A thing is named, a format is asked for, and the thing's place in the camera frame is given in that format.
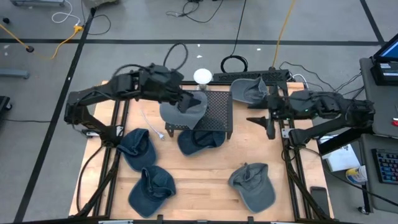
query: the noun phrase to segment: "wooden table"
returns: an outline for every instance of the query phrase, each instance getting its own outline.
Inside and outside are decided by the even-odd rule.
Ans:
[[[303,89],[302,83],[288,83],[289,93]],[[184,89],[193,89],[194,86],[184,86]],[[228,91],[228,86],[211,86],[212,90]],[[104,124],[110,124],[113,101],[105,101],[96,105],[95,117]],[[256,221],[294,221],[292,202],[290,199],[287,172],[284,161],[281,159],[282,142],[278,124],[275,122],[276,137],[268,140],[263,127],[246,121],[247,117],[268,116],[267,110],[248,110],[247,105],[233,103],[232,138],[216,149],[201,152],[195,157],[185,157],[177,146],[175,137],[170,138],[165,128],[165,122],[159,115],[159,104],[155,101],[130,101],[127,117],[126,133],[136,128],[146,128],[150,132],[155,144],[158,161],[157,165],[166,169],[174,178],[177,194],[168,199],[165,205],[157,212],[163,214],[165,220],[224,220],[244,221],[253,216]],[[123,104],[119,112],[121,119]],[[141,108],[147,119],[156,130],[166,135],[161,141],[155,132],[145,122],[139,110]],[[309,128],[310,120],[295,121],[296,128]],[[87,142],[82,165],[97,150],[99,138],[89,139]],[[318,151],[315,141],[310,141],[307,147]],[[308,189],[311,186],[326,186],[325,176],[320,158],[311,152],[301,150],[305,181]],[[98,179],[103,162],[104,149],[87,166],[81,186],[81,206],[92,196],[98,186]],[[238,192],[232,189],[227,181],[230,175],[245,162],[263,162],[268,164],[268,176],[275,188],[275,203],[261,213],[252,214],[244,205]],[[119,165],[118,178],[113,199],[111,218],[114,219],[143,219],[129,205],[127,198],[141,173],[133,171],[122,157]],[[297,199],[300,207],[300,216],[305,217],[302,197],[299,190]],[[104,191],[100,214],[103,214],[108,190]],[[70,214],[76,214],[75,197]],[[333,216],[329,201],[330,213]]]

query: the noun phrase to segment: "concrete floor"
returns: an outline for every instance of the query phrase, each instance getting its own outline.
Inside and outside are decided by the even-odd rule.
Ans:
[[[80,0],[70,0],[73,14],[81,17]],[[225,0],[217,15],[206,24],[197,24],[187,18],[174,18],[165,11],[180,11],[183,0],[136,0],[121,1],[97,10],[96,15],[106,14],[112,21],[111,30],[104,35],[89,35],[88,39],[159,40],[146,44],[85,44],[77,64],[69,91],[81,90],[109,79],[118,66],[125,63],[148,65],[162,63],[170,44],[163,40],[195,39],[200,44],[188,44],[189,58],[181,72],[186,80],[192,80],[198,68],[220,72],[221,60],[233,49],[231,44],[203,44],[205,40],[233,40],[239,25],[242,0]],[[398,16],[395,0],[367,0],[370,11],[384,40],[398,32]],[[219,2],[205,0],[194,16],[209,18]],[[277,40],[290,0],[250,0],[246,4],[240,40]],[[9,1],[0,1],[0,15],[12,21],[8,28],[24,39],[66,39],[76,23],[74,18],[62,24],[54,24],[51,15],[68,11],[58,6],[24,4],[13,6]],[[93,21],[90,32],[101,32],[107,21],[99,17]],[[28,80],[0,78],[0,95],[12,98],[13,109],[9,119],[51,120],[65,77],[69,71],[77,44],[65,44],[55,60],[42,60],[28,54],[19,44],[4,43],[9,36],[0,31],[0,67],[26,69]],[[322,79],[337,87],[359,72],[359,59],[369,57],[378,50],[377,38],[359,0],[300,0],[297,1],[285,28],[283,40],[340,41],[334,45],[316,46],[282,45],[277,66],[283,61],[302,64],[317,72]],[[349,46],[346,41],[360,41]],[[51,55],[56,44],[31,44],[37,52]],[[238,45],[235,54],[249,61],[250,70],[266,70],[272,63],[275,45]],[[183,51],[176,49],[167,65],[177,66],[183,59]],[[228,71],[239,71],[242,66],[227,62]],[[301,68],[284,65],[293,74],[301,73],[308,82],[328,87],[312,74]],[[342,93],[363,85],[359,78],[348,85]],[[24,221],[64,218],[70,203],[80,169],[86,139],[63,122],[63,113],[55,128],[43,168],[35,186]],[[39,154],[48,123],[2,122],[0,129],[0,223],[13,222],[24,194],[33,166]],[[392,223],[398,219],[393,213],[375,210],[369,216],[360,214],[356,207],[362,206],[362,193],[327,176],[329,193],[335,217],[347,222]]]

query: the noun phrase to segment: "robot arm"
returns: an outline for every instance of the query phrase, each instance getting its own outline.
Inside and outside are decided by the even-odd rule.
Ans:
[[[304,147],[311,138],[323,136],[344,127],[367,128],[373,123],[373,103],[368,100],[349,100],[339,93],[295,91],[289,97],[279,96],[277,88],[270,95],[249,108],[268,109],[269,117],[247,118],[267,130],[269,139],[275,138],[275,120],[331,119],[308,129],[285,130],[293,147]]]
[[[183,75],[160,65],[150,65],[138,71],[117,75],[107,84],[71,92],[68,96],[64,120],[68,124],[84,125],[83,134],[96,133],[104,145],[117,146],[122,138],[123,129],[119,126],[106,126],[90,115],[87,106],[106,100],[139,99],[178,103],[181,112],[194,105],[198,100],[192,94],[180,88]]]

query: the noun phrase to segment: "white ball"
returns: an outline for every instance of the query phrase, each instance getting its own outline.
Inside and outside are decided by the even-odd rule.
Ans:
[[[200,68],[193,74],[193,79],[198,84],[207,84],[213,78],[213,74],[205,68]]]

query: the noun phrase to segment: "keyboard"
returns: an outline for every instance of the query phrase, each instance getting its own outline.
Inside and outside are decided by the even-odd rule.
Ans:
[[[380,183],[398,184],[398,150],[372,149]]]
[[[262,77],[266,83],[286,82],[290,78],[289,71],[271,70],[271,71],[252,71],[252,72],[230,72],[216,73],[213,76],[216,82],[233,82],[240,78],[256,79]]]

